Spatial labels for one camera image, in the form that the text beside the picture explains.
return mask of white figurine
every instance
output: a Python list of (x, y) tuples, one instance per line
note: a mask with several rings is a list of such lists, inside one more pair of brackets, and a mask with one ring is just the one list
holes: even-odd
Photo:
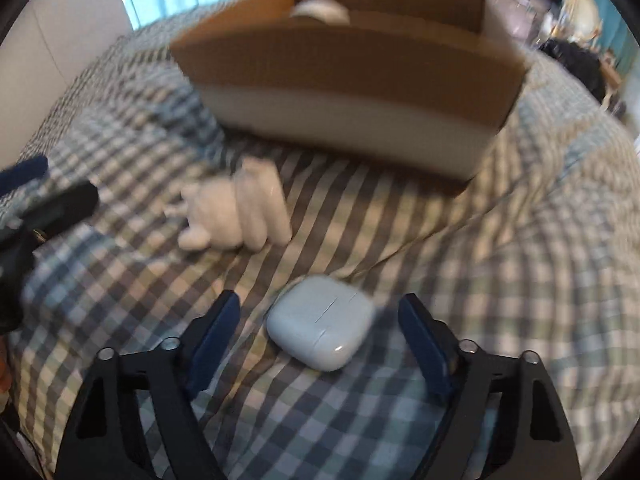
[(278, 170), (270, 160), (245, 157), (231, 176), (187, 184), (183, 202), (168, 206), (167, 217), (186, 216), (189, 227), (178, 245), (185, 251), (209, 246), (233, 249), (246, 245), (260, 251), (267, 239), (276, 245), (291, 241), (291, 222)]

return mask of human hand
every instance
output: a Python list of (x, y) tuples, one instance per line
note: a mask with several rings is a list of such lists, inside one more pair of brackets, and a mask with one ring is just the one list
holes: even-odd
[(6, 344), (4, 343), (4, 338), (0, 336), (0, 394), (4, 394), (9, 391), (11, 381), (11, 370), (9, 370), (9, 363), (6, 355)]

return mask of brown box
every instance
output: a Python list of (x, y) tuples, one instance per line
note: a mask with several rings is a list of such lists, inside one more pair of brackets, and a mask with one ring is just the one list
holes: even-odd
[(464, 182), (526, 67), (484, 0), (336, 0), (349, 25), (290, 18), (302, 0), (238, 0), (171, 51), (221, 124)]

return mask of open box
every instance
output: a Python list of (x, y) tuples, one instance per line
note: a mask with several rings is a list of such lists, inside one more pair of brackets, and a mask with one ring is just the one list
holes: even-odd
[(237, 0), (171, 45), (223, 126), (465, 182), (526, 66), (485, 0), (336, 0), (349, 25), (290, 18), (303, 0)]

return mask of bed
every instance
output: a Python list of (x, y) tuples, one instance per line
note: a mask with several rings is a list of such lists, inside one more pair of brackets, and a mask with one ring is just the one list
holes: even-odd
[[(410, 478), (442, 415), (396, 323), (398, 299), (416, 292), (459, 338), (506, 355), (539, 352), (584, 478), (597, 479), (640, 416), (640, 165), (628, 131), (532, 53), (513, 114), (453, 200), (355, 160), (227, 137), (166, 48), (208, 11), (139, 30), (91, 65), (22, 155), (46, 153), (49, 177), (2, 207), (6, 221), (86, 178), (100, 191), (90, 221), (38, 252), (24, 328), (8, 341), (14, 403), (44, 467), (55, 468), (98, 350), (135, 352), (180, 335), (231, 288), (239, 329), (193, 403), (229, 478)], [(184, 182), (249, 154), (277, 164), (292, 243), (181, 252), (183, 225), (164, 207)], [(381, 311), (354, 359), (331, 374), (279, 352), (262, 326), (287, 283), (316, 273), (363, 289)], [(154, 467), (171, 478), (148, 400), (142, 411)], [(489, 435), (490, 416), (486, 426)]]

